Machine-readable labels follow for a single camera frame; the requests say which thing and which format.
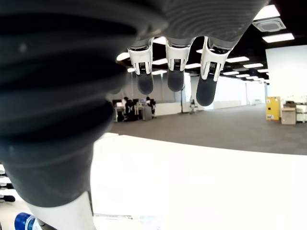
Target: blue bottle cap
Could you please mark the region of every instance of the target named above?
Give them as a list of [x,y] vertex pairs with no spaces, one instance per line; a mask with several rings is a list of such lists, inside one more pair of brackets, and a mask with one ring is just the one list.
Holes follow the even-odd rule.
[[15,230],[26,230],[25,226],[29,218],[32,218],[32,215],[27,213],[19,213],[15,218]]

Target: ceiling light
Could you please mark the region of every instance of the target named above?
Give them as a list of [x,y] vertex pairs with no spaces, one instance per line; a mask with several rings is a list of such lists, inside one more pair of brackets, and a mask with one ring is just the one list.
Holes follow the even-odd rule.
[[239,71],[239,72],[241,72],[241,71],[247,71],[248,69],[242,67],[242,68],[237,68],[237,69],[232,69],[232,70],[233,70],[233,71]]
[[154,43],[166,45],[166,38],[165,37],[159,37],[153,40]]
[[160,60],[157,60],[157,61],[153,61],[153,65],[162,65],[162,64],[165,64],[165,63],[167,63],[166,58],[160,59]]
[[129,58],[129,57],[130,57],[129,53],[128,53],[128,52],[125,52],[125,53],[121,53],[120,55],[118,55],[117,58],[116,58],[116,60],[117,60],[117,61],[122,61],[122,60],[124,60],[124,59]]
[[269,69],[259,69],[258,72],[259,72],[259,73],[269,72]]
[[264,18],[272,18],[280,16],[278,10],[276,9],[275,5],[269,5],[263,7],[259,13],[256,15],[254,20],[264,19]]
[[232,72],[225,72],[223,73],[224,75],[235,75],[235,74],[238,74],[239,72],[238,71],[232,71]]
[[252,76],[252,77],[247,77],[246,79],[257,79],[258,77],[257,76]]
[[166,70],[158,70],[158,71],[153,72],[153,75],[163,74],[163,73],[166,73],[166,72],[167,72]]
[[186,65],[186,69],[192,69],[192,68],[196,68],[196,67],[201,67],[201,64],[193,63],[193,64]]
[[265,37],[262,37],[262,38],[267,43],[288,41],[288,40],[293,40],[294,39],[292,33],[277,34],[277,35],[265,36]]
[[240,62],[240,61],[249,61],[249,59],[247,57],[234,57],[234,58],[229,58],[226,61],[230,63],[234,63],[234,62]]
[[261,63],[255,63],[255,64],[248,64],[243,65],[245,68],[256,68],[256,67],[262,67],[263,65]]
[[249,77],[249,74],[239,74],[239,75],[236,75],[237,78],[246,78],[246,77]]
[[202,54],[202,49],[196,50],[196,52]]

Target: yellow cabinet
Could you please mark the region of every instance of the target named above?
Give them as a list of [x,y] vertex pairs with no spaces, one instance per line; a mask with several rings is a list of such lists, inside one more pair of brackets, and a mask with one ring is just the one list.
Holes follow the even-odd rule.
[[280,97],[267,97],[266,99],[266,119],[279,120],[280,117]]

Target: white tabletop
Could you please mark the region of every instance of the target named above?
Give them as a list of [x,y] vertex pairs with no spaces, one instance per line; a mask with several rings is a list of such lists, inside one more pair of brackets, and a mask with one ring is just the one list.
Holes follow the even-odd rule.
[[[162,230],[305,230],[306,165],[307,156],[103,138],[94,145],[94,213],[152,215]],[[28,212],[23,201],[0,204],[2,222],[12,207]]]

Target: black ceiling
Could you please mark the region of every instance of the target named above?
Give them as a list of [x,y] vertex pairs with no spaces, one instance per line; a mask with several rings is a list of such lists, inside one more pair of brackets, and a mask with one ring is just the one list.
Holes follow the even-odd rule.
[[[258,69],[266,69],[267,61],[265,49],[267,48],[276,48],[283,46],[298,46],[298,45],[306,45],[307,39],[307,25],[305,22],[305,13],[302,2],[298,0],[277,0],[271,1],[270,5],[274,4],[280,13],[280,18],[283,21],[284,25],[287,27],[284,30],[280,30],[278,32],[272,33],[263,33],[259,31],[255,26],[251,25],[245,34],[242,36],[239,43],[232,50],[228,58],[235,58],[240,56],[246,56],[249,58],[249,61],[244,61],[242,63],[225,63],[223,72],[233,71],[233,69],[242,68],[245,64],[252,63],[261,63],[264,66],[261,68],[252,68],[247,71],[241,71],[240,74],[249,74],[250,76],[258,76],[259,78],[269,79],[269,76],[266,73],[257,72]],[[275,34],[284,34],[284,33],[292,33],[294,36],[294,40],[284,41],[284,42],[276,42],[276,43],[266,43],[262,37],[267,35],[275,35]],[[202,49],[204,38],[198,37],[193,42],[191,47],[189,60],[187,64],[192,63],[200,63],[201,54],[197,53],[196,50]],[[153,44],[153,60],[159,60],[166,58],[165,53],[165,45]],[[126,59],[122,61],[123,64],[132,67],[130,59]],[[163,65],[153,65],[153,70],[165,69],[167,70],[167,64]],[[200,68],[194,69],[186,69],[186,72],[199,74]]]

